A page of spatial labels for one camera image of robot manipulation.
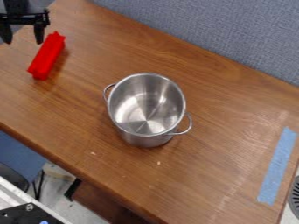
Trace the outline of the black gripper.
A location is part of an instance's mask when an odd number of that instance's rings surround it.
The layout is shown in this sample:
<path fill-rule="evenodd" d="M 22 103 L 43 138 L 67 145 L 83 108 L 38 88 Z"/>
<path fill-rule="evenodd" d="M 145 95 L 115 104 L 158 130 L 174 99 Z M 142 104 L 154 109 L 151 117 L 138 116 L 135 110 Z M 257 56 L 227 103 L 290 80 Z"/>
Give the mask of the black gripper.
<path fill-rule="evenodd" d="M 36 43 L 43 43 L 44 26 L 51 24 L 50 11 L 31 0 L 0 0 L 0 38 L 12 43 L 11 25 L 34 25 Z"/>

